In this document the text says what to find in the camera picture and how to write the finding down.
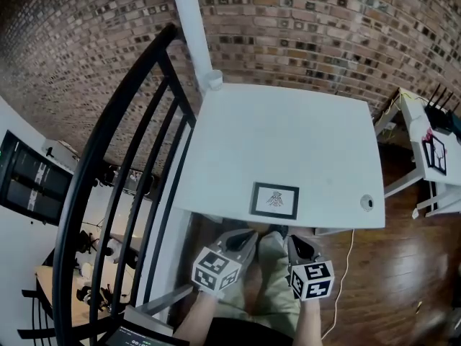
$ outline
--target white pipe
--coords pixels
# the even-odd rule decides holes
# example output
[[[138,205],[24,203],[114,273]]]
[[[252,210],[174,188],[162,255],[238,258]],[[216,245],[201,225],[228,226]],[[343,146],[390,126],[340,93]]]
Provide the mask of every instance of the white pipe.
[[[202,95],[208,88],[207,74],[212,71],[207,38],[200,14],[199,0],[175,0],[181,20],[182,30],[187,41],[195,76]]]

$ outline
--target white table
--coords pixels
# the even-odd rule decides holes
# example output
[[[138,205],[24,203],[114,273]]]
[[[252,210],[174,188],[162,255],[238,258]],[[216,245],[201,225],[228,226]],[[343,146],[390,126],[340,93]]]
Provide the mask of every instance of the white table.
[[[404,188],[425,179],[430,182],[438,182],[449,185],[461,186],[461,145],[458,143],[454,133],[444,135],[433,130],[433,134],[445,145],[447,150],[447,175],[442,174],[435,168],[428,167],[424,154],[422,140],[431,128],[424,106],[427,100],[420,98],[417,94],[399,89],[399,98],[389,109],[389,112],[375,126],[376,136],[381,133],[385,126],[401,110],[410,136],[411,147],[415,158],[416,168],[398,181],[385,188],[385,197],[394,195]]]
[[[250,214],[255,182],[299,187],[297,218]],[[362,207],[365,195],[372,197],[371,211]],[[174,206],[259,223],[384,227],[381,163],[367,103],[248,84],[209,91]]]

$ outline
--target black metal railing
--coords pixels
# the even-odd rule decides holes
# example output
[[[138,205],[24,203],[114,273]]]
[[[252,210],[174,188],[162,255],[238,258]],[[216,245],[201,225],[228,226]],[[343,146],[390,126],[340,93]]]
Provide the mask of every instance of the black metal railing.
[[[156,93],[152,97],[151,103],[147,107],[147,110],[138,125],[131,144],[128,147],[122,166],[119,170],[119,175],[113,188],[112,195],[109,200],[109,205],[107,206],[107,212],[104,217],[104,224],[102,227],[101,235],[99,237],[98,250],[94,263],[94,272],[91,284],[91,292],[98,293],[99,287],[101,285],[102,268],[104,265],[104,251],[107,248],[107,243],[109,241],[109,235],[112,228],[112,222],[115,217],[115,212],[117,210],[117,205],[122,194],[125,180],[128,176],[131,164],[135,158],[136,151],[139,148],[140,142],[144,133],[146,132],[148,124],[153,117],[153,114],[156,111],[162,96],[169,87],[174,95],[174,101],[170,105],[169,111],[164,118],[157,138],[152,146],[133,200],[117,267],[111,317],[117,318],[120,312],[120,295],[122,290],[123,275],[125,273],[125,266],[127,262],[127,252],[130,249],[131,237],[135,228],[140,205],[143,201],[143,192],[146,191],[147,184],[150,182],[149,177],[151,175],[151,171],[157,160],[158,153],[164,142],[164,138],[167,130],[169,129],[171,120],[177,108],[179,108],[183,113],[182,120],[174,136],[174,140],[171,144],[168,156],[164,164],[160,182],[154,193],[151,209],[148,214],[148,220],[146,222],[146,228],[140,246],[138,263],[133,280],[133,289],[130,295],[130,303],[135,305],[136,298],[138,297],[140,275],[143,269],[143,263],[148,246],[148,240],[151,235],[153,220],[158,209],[158,204],[160,203],[162,194],[164,192],[169,170],[171,168],[172,161],[174,159],[186,124],[189,123],[189,126],[193,128],[196,121],[192,108],[187,101],[186,94],[184,93],[181,84],[179,83],[176,72],[174,71],[171,61],[166,53],[166,48],[171,43],[171,41],[177,37],[177,35],[178,30],[174,25],[166,26],[158,34],[156,39],[146,48],[140,58],[135,62],[133,67],[128,71],[127,75],[115,90],[115,93],[112,95],[112,98],[105,107],[101,117],[98,119],[97,124],[95,125],[89,137],[88,143],[85,146],[79,165],[76,168],[61,215],[53,262],[53,320],[55,324],[55,336],[60,346],[77,345],[79,344],[78,340],[87,338],[89,333],[91,333],[91,343],[94,345],[96,343],[96,336],[99,333],[105,332],[107,330],[106,326],[98,326],[98,324],[106,324],[108,319],[98,319],[97,296],[91,297],[88,327],[89,332],[83,332],[84,334],[76,334],[72,328],[71,296],[75,295],[72,294],[73,261],[76,254],[75,237],[80,232],[81,222],[84,217],[86,204],[90,196],[98,166],[102,162],[109,143],[135,93],[143,83],[145,77],[147,77],[149,71],[157,63],[164,74],[164,80],[161,82]],[[148,295],[151,292],[153,275],[155,273],[156,263],[158,261],[158,255],[161,248],[161,242],[166,229],[166,222],[168,221],[171,205],[173,203],[174,194],[176,193],[176,187],[179,182],[182,165],[184,164],[184,159],[191,136],[192,129],[189,133],[183,154],[181,155],[179,166],[174,176],[173,185],[171,187],[170,194],[166,203],[164,216],[161,221],[156,246],[154,248],[152,265],[149,270],[147,289],[143,297],[145,302],[148,301]]]
[[[42,291],[38,290],[22,290],[22,296],[25,298],[32,299],[32,329],[18,329],[18,334],[22,339],[32,339],[34,341],[34,346],[37,346],[37,342],[35,341],[40,336],[41,331],[44,329],[48,329],[48,315],[51,314],[51,307],[45,306],[46,300],[45,294]],[[37,315],[38,315],[38,329],[35,328],[35,300],[37,300]],[[42,310],[45,315],[45,327],[42,328]],[[51,346],[51,339],[50,337],[41,337],[40,342],[42,346],[45,345],[43,342],[44,339],[48,339],[48,344]]]

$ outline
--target framed picture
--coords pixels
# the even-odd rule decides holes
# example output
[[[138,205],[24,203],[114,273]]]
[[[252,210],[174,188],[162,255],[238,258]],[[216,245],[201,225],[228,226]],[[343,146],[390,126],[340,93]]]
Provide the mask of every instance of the framed picture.
[[[447,175],[447,159],[445,157],[445,145],[436,136],[432,136],[432,145],[434,147],[433,168]]]
[[[427,165],[431,168],[437,169],[442,174],[447,175],[445,145],[433,135],[429,140],[422,141],[422,144]]]
[[[299,187],[255,182],[250,214],[296,220],[299,193]]]

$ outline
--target wooden floor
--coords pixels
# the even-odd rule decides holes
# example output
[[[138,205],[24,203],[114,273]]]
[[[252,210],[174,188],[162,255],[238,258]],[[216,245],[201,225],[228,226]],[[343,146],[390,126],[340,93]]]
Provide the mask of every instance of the wooden floor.
[[[380,153],[385,185],[413,169],[406,150],[386,146]],[[461,217],[420,216],[413,220],[411,214],[424,187],[424,183],[414,185],[386,200],[385,229],[355,232],[337,325],[325,338],[325,346],[447,344],[443,325],[451,311],[453,282],[461,259]],[[188,282],[192,261],[203,245],[222,230],[235,228],[232,223],[221,226],[196,217],[179,282]],[[310,229],[293,229],[291,233],[312,234]],[[333,321],[334,299],[346,269],[351,232],[313,239],[322,246],[323,255],[333,260],[336,276],[331,297],[321,301],[325,331]],[[248,283],[246,300],[251,312],[260,284],[254,267],[250,267]],[[193,300],[191,296],[176,312],[176,323]]]

